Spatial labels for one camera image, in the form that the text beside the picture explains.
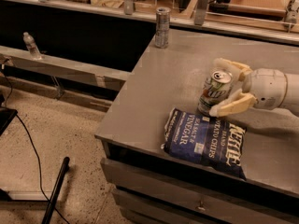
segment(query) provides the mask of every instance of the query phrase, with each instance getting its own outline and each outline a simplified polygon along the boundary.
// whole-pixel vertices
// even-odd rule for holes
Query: bottle
[[[36,42],[33,37],[31,37],[28,33],[23,33],[23,40],[28,48],[30,55],[33,60],[41,60],[42,56],[39,52],[39,49],[36,45]]]

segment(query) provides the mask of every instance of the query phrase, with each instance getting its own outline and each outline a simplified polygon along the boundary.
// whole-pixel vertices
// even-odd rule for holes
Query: black cable
[[[31,145],[32,145],[32,148],[33,148],[34,151],[35,151],[35,154],[36,154],[36,157],[37,157],[37,162],[38,162],[38,170],[39,170],[39,187],[40,187],[40,190],[41,190],[41,192],[43,193],[44,197],[45,197],[45,198],[47,199],[47,201],[50,203],[50,199],[47,197],[45,191],[43,190],[41,164],[40,164],[40,158],[39,158],[39,155],[38,155],[38,153],[37,153],[36,147],[35,147],[35,145],[34,145],[34,142],[33,142],[32,138],[31,138],[31,135],[30,135],[29,131],[27,130],[26,125],[24,124],[24,122],[21,120],[21,118],[20,118],[18,115],[16,115],[16,117],[19,119],[20,123],[22,124],[22,126],[23,126],[24,129],[25,129],[25,131],[27,132],[28,137],[29,137],[29,139],[30,139],[30,143],[31,143]],[[61,217],[67,224],[70,224],[70,223],[65,219],[65,217],[64,217],[64,216],[63,216],[63,215],[56,209],[56,207],[55,207],[54,209],[55,209],[55,211],[58,213],[58,215],[59,215],[59,216],[60,216],[60,217]]]
[[[11,93],[12,93],[13,87],[12,87],[12,84],[10,83],[10,81],[8,80],[7,76],[4,74],[4,72],[2,72],[2,74],[4,75],[5,79],[7,80],[8,84],[9,84],[9,86],[10,86],[10,93],[9,93],[7,99],[5,100],[5,108],[7,108],[7,100],[8,100],[8,98],[10,97],[10,95],[11,95]],[[39,158],[39,155],[38,155],[38,153],[37,153],[36,147],[35,147],[35,145],[34,145],[34,142],[33,142],[32,138],[31,138],[31,135],[30,135],[30,133],[29,133],[29,131],[28,131],[26,125],[24,124],[24,122],[21,120],[21,118],[20,118],[18,115],[16,115],[16,117],[18,118],[18,120],[20,121],[20,123],[21,123],[22,126],[24,127],[25,131],[27,132],[28,137],[29,137],[29,139],[30,139],[30,143],[31,143],[31,145],[32,145],[32,147],[33,147],[33,149],[34,149],[34,151],[35,151],[35,154],[36,154],[36,157],[37,157],[37,162],[38,162],[39,187],[40,187],[40,190],[41,190],[41,192],[43,193],[44,197],[46,198],[46,200],[50,203],[50,199],[47,197],[45,191],[43,190],[41,164],[40,164],[40,158]],[[59,216],[60,216],[60,217],[61,217],[67,224],[70,224],[70,223],[65,219],[65,217],[64,217],[64,216],[57,210],[56,207],[54,207],[54,209],[55,209],[55,211],[58,213],[58,215],[59,215]]]
[[[214,3],[216,0],[209,1],[208,4]]]
[[[5,64],[6,62],[8,62],[8,61],[9,61],[9,59],[6,58],[6,59],[3,61],[3,64],[2,64],[2,65],[4,65],[4,64]],[[2,67],[1,67],[0,72],[3,74],[4,78],[6,79],[7,83],[8,83],[9,86],[10,86],[10,93],[9,93],[9,95],[7,96],[7,99],[4,101],[4,107],[7,107],[7,100],[9,99],[9,97],[10,97],[10,95],[11,95],[11,93],[12,93],[12,84],[10,83],[10,81],[9,81],[9,79],[7,78],[6,74],[5,74],[4,71],[2,70]]]
[[[3,75],[4,75],[4,78],[6,79],[7,83],[8,83],[9,86],[10,86],[10,92],[9,92],[9,95],[7,96],[7,99],[4,101],[4,107],[7,107],[7,100],[9,99],[9,97],[10,97],[10,95],[11,95],[11,93],[12,93],[12,85],[11,85],[9,79],[7,78],[7,76],[6,76],[4,73],[3,73]]]

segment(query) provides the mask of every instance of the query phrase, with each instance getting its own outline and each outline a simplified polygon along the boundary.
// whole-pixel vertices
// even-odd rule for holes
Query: chip bag
[[[173,109],[163,149],[174,158],[246,180],[241,155],[246,130],[228,121]]]

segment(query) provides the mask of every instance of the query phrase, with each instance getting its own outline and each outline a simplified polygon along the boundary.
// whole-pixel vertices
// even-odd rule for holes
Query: terrazzo floor
[[[69,157],[57,209],[71,224],[132,224],[121,216],[101,170],[105,152],[94,133],[107,112],[99,100],[67,91],[56,100],[49,86],[11,78],[13,92],[7,107],[18,115],[32,136],[42,168],[43,190],[49,194],[64,157]],[[9,87],[0,77],[0,90],[7,97]],[[36,154],[20,121],[15,118],[0,136],[0,189],[41,193]],[[1,203],[1,224],[41,223],[45,204]],[[54,212],[51,224],[66,223]]]

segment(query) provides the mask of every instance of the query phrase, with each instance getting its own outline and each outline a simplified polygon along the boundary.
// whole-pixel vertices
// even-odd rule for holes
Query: silver can
[[[168,33],[170,23],[170,8],[158,7],[156,10],[156,36],[155,46],[161,49],[168,46]]]
[[[233,87],[233,75],[225,70],[214,70],[206,78],[203,92],[199,98],[198,110],[209,116],[209,110],[225,100]]]

